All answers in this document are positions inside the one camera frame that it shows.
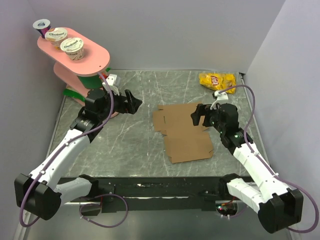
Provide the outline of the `brown cardboard box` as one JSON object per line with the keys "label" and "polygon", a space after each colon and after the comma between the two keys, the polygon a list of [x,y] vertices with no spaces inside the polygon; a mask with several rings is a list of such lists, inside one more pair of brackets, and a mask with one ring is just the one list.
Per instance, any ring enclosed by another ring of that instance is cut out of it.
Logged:
{"label": "brown cardboard box", "polygon": [[152,113],[154,130],[164,135],[165,152],[173,164],[210,159],[214,147],[207,128],[194,126],[191,114],[196,110],[196,102],[158,105]]}

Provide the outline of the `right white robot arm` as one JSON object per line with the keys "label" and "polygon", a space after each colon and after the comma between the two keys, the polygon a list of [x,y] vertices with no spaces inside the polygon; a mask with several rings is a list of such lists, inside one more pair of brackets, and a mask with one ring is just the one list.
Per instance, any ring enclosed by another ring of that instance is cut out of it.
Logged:
{"label": "right white robot arm", "polygon": [[270,166],[262,158],[255,143],[239,126],[238,109],[235,105],[198,104],[191,114],[194,126],[204,117],[204,127],[214,127],[221,143],[246,169],[252,178],[245,182],[239,175],[232,173],[220,178],[218,193],[223,199],[235,197],[254,210],[263,228],[275,233],[301,221],[304,197],[298,189],[291,189],[278,180]]}

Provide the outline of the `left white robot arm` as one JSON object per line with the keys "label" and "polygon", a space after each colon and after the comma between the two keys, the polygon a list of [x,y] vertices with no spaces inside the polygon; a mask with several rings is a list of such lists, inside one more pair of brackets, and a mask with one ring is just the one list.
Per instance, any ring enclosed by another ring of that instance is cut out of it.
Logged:
{"label": "left white robot arm", "polygon": [[142,100],[126,89],[125,95],[100,88],[88,92],[65,137],[55,150],[28,175],[14,181],[16,204],[39,219],[49,220],[67,202],[84,197],[94,201],[99,195],[99,181],[88,175],[60,184],[64,171],[95,139],[115,112],[134,115]]}

